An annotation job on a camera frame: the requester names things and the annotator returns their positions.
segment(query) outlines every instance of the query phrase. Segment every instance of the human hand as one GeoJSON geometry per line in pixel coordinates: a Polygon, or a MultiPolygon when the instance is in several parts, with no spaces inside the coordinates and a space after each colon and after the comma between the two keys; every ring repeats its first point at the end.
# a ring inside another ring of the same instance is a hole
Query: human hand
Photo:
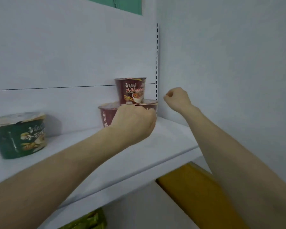
{"type": "Polygon", "coordinates": [[[149,135],[156,125],[156,111],[142,106],[123,104],[118,108],[110,128],[121,136],[126,147],[134,145],[149,135]]]}
{"type": "Polygon", "coordinates": [[[187,92],[182,88],[173,88],[164,96],[165,102],[168,106],[176,112],[182,114],[185,109],[192,106],[187,92]]]}

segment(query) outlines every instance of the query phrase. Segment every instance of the forearm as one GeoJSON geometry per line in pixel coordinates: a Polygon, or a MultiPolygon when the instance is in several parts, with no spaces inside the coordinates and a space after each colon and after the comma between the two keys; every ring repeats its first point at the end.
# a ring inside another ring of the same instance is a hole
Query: forearm
{"type": "Polygon", "coordinates": [[[259,158],[206,118],[182,113],[221,187],[251,228],[286,228],[286,184],[259,158]]]}
{"type": "Polygon", "coordinates": [[[105,128],[0,183],[0,228],[37,228],[93,170],[124,148],[105,128]]]}

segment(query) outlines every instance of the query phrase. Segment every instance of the instant noodle cup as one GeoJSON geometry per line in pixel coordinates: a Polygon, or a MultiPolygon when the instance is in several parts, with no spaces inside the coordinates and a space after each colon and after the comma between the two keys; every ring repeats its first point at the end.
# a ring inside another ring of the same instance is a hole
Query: instant noodle cup
{"type": "Polygon", "coordinates": [[[120,104],[139,104],[144,99],[146,78],[114,79],[120,104]]]}
{"type": "Polygon", "coordinates": [[[120,104],[118,102],[114,102],[114,103],[103,104],[98,107],[101,111],[101,117],[104,127],[111,125],[111,122],[119,106],[120,104]]]}
{"type": "Polygon", "coordinates": [[[0,117],[0,154],[14,159],[33,154],[47,143],[44,132],[46,115],[26,112],[0,117]]]}
{"type": "Polygon", "coordinates": [[[142,106],[146,109],[153,108],[155,111],[157,111],[158,100],[143,100],[140,104],[135,104],[135,106],[142,106]]]}

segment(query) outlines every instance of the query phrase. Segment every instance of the person's left hand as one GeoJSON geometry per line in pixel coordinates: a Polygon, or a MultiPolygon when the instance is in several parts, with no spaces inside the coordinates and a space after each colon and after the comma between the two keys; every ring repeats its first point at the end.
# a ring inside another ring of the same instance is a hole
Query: person's left hand
{"type": "Polygon", "coordinates": [[[114,129],[125,145],[134,145],[147,138],[156,125],[156,111],[142,106],[123,104],[118,108],[109,127],[114,129]]]}

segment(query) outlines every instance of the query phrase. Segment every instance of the person's left arm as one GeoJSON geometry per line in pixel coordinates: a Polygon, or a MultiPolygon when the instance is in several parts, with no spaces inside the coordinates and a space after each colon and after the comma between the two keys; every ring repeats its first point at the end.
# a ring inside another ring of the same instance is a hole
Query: person's left arm
{"type": "Polygon", "coordinates": [[[111,126],[0,183],[0,228],[37,228],[99,165],[148,137],[155,121],[154,110],[122,106],[111,126]]]}

